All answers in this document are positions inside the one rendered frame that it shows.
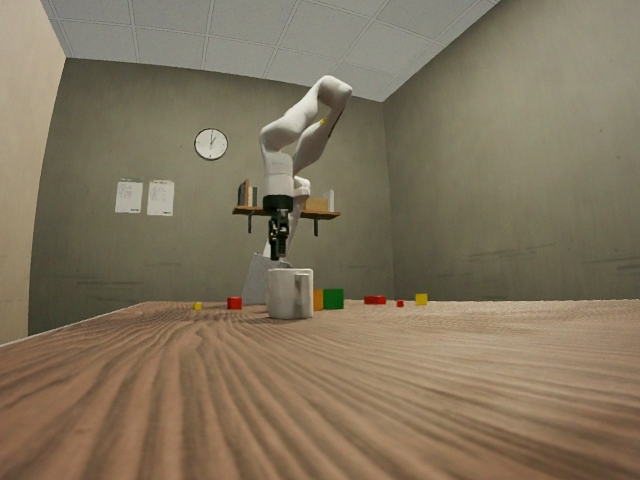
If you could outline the green cube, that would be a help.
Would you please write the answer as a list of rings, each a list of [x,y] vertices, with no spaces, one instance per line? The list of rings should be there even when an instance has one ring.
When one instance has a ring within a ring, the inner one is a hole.
[[[343,289],[323,289],[323,309],[344,309]]]

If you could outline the white mug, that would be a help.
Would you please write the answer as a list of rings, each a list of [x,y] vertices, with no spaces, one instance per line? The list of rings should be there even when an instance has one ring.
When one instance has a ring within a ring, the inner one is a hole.
[[[268,304],[270,318],[311,318],[313,316],[313,270],[268,270]]]

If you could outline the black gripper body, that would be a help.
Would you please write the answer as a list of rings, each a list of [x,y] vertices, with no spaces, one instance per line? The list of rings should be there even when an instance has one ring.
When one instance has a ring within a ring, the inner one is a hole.
[[[289,195],[284,194],[272,194],[263,197],[262,201],[262,210],[267,214],[271,214],[274,221],[275,226],[277,227],[277,209],[288,209],[289,213],[294,210],[294,198]]]

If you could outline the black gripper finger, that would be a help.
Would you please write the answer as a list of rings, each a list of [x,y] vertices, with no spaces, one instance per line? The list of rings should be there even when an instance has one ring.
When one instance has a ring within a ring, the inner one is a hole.
[[[272,261],[278,261],[279,257],[276,256],[276,240],[278,239],[273,239],[275,238],[275,235],[272,235],[272,226],[270,225],[270,220],[269,220],[269,239],[270,239],[270,260]]]
[[[272,225],[273,233],[275,233],[276,239],[276,256],[286,257],[286,240],[289,235],[289,211],[288,209],[277,209],[277,227],[275,226],[274,218],[270,218],[270,224]],[[280,227],[284,225],[284,227]]]

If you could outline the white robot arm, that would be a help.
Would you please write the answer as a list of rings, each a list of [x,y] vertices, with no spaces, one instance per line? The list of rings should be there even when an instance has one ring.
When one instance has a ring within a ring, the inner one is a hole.
[[[263,197],[284,194],[294,198],[294,210],[289,213],[289,235],[285,239],[286,257],[279,257],[280,261],[287,261],[303,205],[310,197],[310,182],[296,177],[296,174],[321,157],[351,94],[352,88],[349,85],[332,76],[324,76],[298,104],[282,118],[265,126],[260,133],[259,142],[265,163]],[[323,120],[307,128],[317,117],[317,101],[332,110]],[[289,155],[281,153],[281,148],[299,138],[293,160]]]

